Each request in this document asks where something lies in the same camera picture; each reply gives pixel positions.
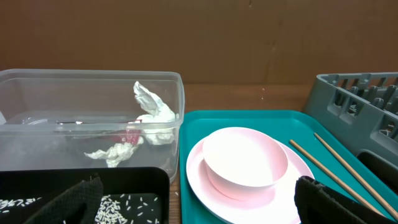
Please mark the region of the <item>pink small bowl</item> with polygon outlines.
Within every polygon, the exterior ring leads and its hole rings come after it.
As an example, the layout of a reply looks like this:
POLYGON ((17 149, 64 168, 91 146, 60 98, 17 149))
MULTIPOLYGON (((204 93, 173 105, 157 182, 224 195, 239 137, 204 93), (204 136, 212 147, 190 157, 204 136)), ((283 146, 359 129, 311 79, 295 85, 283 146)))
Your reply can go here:
POLYGON ((204 138, 202 155, 212 185, 235 200, 252 200, 273 190, 289 167, 286 151, 254 129, 222 128, 204 138))

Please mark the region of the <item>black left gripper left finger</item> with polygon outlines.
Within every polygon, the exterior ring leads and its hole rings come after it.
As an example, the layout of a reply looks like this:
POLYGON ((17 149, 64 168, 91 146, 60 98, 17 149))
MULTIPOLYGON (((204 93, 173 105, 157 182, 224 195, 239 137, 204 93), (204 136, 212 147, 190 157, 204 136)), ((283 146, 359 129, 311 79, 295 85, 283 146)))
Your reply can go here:
POLYGON ((82 180, 47 202, 25 224, 93 224, 103 197, 99 177, 82 180))

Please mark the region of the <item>wooden chopstick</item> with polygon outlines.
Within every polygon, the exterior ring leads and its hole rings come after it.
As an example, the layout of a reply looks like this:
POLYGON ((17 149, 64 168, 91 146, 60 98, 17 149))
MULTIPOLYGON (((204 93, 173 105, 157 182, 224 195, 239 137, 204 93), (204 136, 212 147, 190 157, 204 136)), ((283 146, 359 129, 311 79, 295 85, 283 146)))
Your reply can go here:
POLYGON ((298 151, 300 151, 307 159, 309 159, 312 163, 314 163, 319 169, 321 169, 328 177, 333 179, 340 187, 342 187, 346 192, 348 192, 352 197, 354 197, 359 203, 364 205, 365 207, 371 209, 379 215, 384 216, 378 209, 372 206, 367 200, 365 200, 360 194, 356 193, 349 185, 344 183, 341 179, 339 179, 332 171, 330 171, 327 167, 325 167, 321 162, 316 160, 313 156, 311 156, 304 148, 299 146, 294 140, 290 140, 289 143, 293 145, 298 151))
POLYGON ((317 133, 315 137, 339 160, 339 162, 351 173, 351 175, 361 183, 361 185, 397 220, 397 211, 377 193, 325 140, 317 133))

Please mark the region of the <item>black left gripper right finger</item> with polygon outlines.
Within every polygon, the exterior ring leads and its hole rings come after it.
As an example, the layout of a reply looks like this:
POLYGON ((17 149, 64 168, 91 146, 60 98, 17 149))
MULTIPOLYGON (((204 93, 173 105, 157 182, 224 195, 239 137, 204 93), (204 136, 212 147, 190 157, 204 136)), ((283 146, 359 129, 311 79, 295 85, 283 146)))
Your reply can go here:
POLYGON ((395 224, 305 175, 296 181, 294 202, 302 224, 395 224))

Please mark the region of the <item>white napkin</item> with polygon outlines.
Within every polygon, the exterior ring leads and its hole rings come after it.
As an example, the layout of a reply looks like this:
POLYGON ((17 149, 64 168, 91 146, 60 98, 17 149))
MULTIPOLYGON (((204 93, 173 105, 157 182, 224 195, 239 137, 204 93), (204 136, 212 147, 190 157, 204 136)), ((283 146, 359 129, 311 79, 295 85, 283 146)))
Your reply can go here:
MULTIPOLYGON (((178 114, 174 113, 168 105, 155 93, 149 91, 139 82, 133 86, 135 100, 146 113, 134 120, 134 123, 168 123, 175 121, 178 114)), ((122 161, 131 158, 140 145, 147 141, 151 145, 160 146, 170 144, 175 140, 173 129, 143 129, 139 138, 139 144, 133 146, 130 143, 116 143, 108 150, 98 149, 95 152, 86 153, 90 159, 102 159, 109 168, 115 168, 122 161)))

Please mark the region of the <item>red snack wrapper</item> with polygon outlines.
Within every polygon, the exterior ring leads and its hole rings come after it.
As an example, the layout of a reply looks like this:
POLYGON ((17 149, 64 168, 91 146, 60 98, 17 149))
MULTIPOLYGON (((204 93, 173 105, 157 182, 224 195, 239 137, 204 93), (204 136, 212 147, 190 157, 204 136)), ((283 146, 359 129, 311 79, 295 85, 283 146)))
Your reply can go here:
POLYGON ((110 132, 106 137, 116 143, 130 143, 135 146, 139 144, 141 133, 141 129, 126 129, 110 132))

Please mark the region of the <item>pink plate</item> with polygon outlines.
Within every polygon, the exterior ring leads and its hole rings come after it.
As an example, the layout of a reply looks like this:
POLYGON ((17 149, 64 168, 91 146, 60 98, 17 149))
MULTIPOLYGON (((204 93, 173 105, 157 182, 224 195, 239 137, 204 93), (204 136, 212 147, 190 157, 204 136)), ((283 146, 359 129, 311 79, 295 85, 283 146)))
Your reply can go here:
POLYGON ((313 178, 314 175, 304 160, 284 144, 280 144, 289 158, 289 168, 285 177, 271 192, 250 201, 231 199, 211 184, 203 162, 202 145, 198 141, 187 157, 187 181, 204 207, 214 217, 195 218, 197 223, 300 223, 294 202, 295 184, 301 176, 313 178))

